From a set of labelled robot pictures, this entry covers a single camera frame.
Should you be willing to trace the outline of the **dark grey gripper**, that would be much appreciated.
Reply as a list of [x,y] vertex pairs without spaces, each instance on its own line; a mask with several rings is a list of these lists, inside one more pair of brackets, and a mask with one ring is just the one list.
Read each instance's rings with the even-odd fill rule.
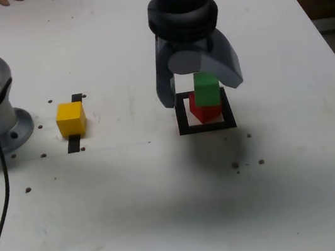
[[243,83],[241,66],[228,39],[218,30],[208,38],[189,43],[168,43],[155,37],[156,93],[166,108],[174,108],[174,74],[206,72],[224,86]]

